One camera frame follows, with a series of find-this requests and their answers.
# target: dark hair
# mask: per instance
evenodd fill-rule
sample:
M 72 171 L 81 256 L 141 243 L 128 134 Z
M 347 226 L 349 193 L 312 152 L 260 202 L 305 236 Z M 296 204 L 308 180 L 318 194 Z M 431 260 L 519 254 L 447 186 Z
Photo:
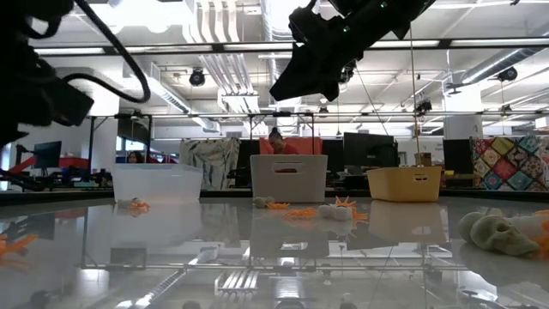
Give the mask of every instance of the dark hair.
M 281 133 L 278 131 L 278 128 L 274 127 L 272 130 L 271 130 L 271 133 L 268 135 L 268 138 L 280 138 L 282 139 L 282 135 Z
M 137 163 L 143 163 L 144 162 L 143 155 L 139 151 L 132 151 L 132 152 L 130 152 L 130 154 L 128 154 L 128 160 L 127 160 L 128 163 L 130 163 L 131 155 L 136 156 Z

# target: patterned fabric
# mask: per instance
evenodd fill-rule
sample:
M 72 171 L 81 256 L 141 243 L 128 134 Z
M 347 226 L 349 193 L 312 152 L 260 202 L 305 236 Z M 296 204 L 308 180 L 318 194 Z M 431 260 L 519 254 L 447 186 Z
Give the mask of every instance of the patterned fabric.
M 202 189 L 221 191 L 229 186 L 227 174 L 237 168 L 240 141 L 225 138 L 207 141 L 181 141 L 179 163 L 204 171 Z
M 472 139 L 474 172 L 480 186 L 497 191 L 547 191 L 549 138 Z

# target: white storage bin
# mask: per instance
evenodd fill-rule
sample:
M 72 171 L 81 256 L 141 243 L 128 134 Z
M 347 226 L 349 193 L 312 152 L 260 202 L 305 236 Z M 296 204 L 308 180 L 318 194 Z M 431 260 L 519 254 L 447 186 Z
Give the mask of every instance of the white storage bin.
M 200 197 L 202 169 L 182 164 L 116 164 L 114 198 L 152 203 L 192 203 Z
M 327 155 L 252 155 L 250 165 L 254 197 L 288 203 L 324 202 Z

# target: ceiling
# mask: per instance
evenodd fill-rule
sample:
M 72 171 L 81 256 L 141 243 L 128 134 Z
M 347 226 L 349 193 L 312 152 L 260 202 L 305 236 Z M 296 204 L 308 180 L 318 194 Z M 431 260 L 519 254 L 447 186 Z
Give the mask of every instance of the ceiling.
M 468 1 L 468 0 L 438 0 L 422 16 L 413 22 L 413 39 L 441 39 L 441 38 L 508 38 L 527 37 L 546 22 L 549 13 L 549 1 L 546 3 L 530 3 L 523 0 L 516 6 L 495 5 L 486 7 L 471 7 L 457 9 L 457 4 L 481 5 L 487 3 L 501 3 L 502 1 Z M 201 6 L 198 9 L 198 20 L 201 20 Z M 238 35 L 242 41 L 257 42 L 264 40 L 263 20 L 261 15 L 247 12 L 260 9 L 259 0 L 237 1 Z M 322 3 L 320 13 L 324 18 L 335 15 L 335 10 L 328 3 Z M 148 22 L 154 22 L 161 17 L 150 16 Z M 185 44 L 181 26 L 170 26 L 163 33 L 152 33 L 147 27 L 125 27 L 118 37 L 126 45 L 153 45 L 153 44 Z M 390 33 L 384 39 L 395 39 Z M 33 42 L 36 46 L 70 46 L 70 45 L 104 45 L 102 35 L 91 26 L 90 20 L 80 11 L 66 16 L 58 34 L 52 39 Z M 429 84 L 439 74 L 452 71 L 463 72 L 473 68 L 499 50 L 472 49 L 451 51 L 365 51 L 364 58 L 358 63 L 360 76 L 355 75 L 347 84 L 347 91 L 342 93 L 338 100 L 328 103 L 330 112 L 370 112 L 372 105 L 368 99 L 370 95 L 378 111 L 400 111 L 403 106 L 413 104 L 413 93 Z M 268 60 L 261 59 L 262 54 L 245 53 L 244 62 L 250 73 L 253 88 L 259 96 L 258 105 L 262 112 L 273 111 L 275 103 L 268 95 L 271 85 Z M 77 58 L 70 61 L 84 61 L 87 66 L 108 70 L 112 57 Z M 192 87 L 189 75 L 193 67 L 201 66 L 199 55 L 164 55 L 164 56 L 136 56 L 141 64 L 151 62 L 161 69 L 162 82 L 168 84 L 185 98 L 193 112 L 223 112 L 218 103 L 218 86 L 211 76 L 206 75 L 206 83 L 201 87 Z M 63 66 L 64 59 L 52 60 L 57 66 Z M 525 76 L 549 67 L 549 51 L 544 50 L 515 66 L 519 77 Z M 543 90 L 548 86 L 549 73 L 539 74 L 517 83 L 504 90 L 499 81 L 484 81 L 482 83 L 482 101 L 484 108 L 497 108 L 502 102 L 520 98 Z M 442 110 L 443 93 L 442 83 L 433 82 L 424 92 L 432 103 L 434 110 Z M 126 86 L 128 91 L 138 91 Z M 310 95 L 302 98 L 301 105 L 296 111 L 311 110 L 316 112 L 321 105 L 321 95 Z M 538 109 L 549 104 L 549 99 L 533 101 L 532 104 L 522 106 L 521 109 Z M 146 104 L 136 106 L 129 102 L 122 102 L 122 108 L 139 108 L 147 113 L 175 113 L 172 106 L 154 95 Z M 523 117 L 521 121 L 531 121 L 534 118 Z M 322 118 L 319 122 L 357 121 L 356 118 Z M 362 121 L 377 121 L 375 118 L 359 119 Z M 196 125 L 189 119 L 159 119 L 155 125 Z

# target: white pillar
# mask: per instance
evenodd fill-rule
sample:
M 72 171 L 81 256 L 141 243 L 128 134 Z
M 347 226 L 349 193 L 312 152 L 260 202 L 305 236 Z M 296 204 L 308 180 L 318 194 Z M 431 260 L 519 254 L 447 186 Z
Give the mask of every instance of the white pillar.
M 482 111 L 478 84 L 458 88 L 459 94 L 444 94 L 444 110 L 447 112 Z M 468 139 L 483 136 L 482 116 L 454 116 L 444 119 L 445 139 Z

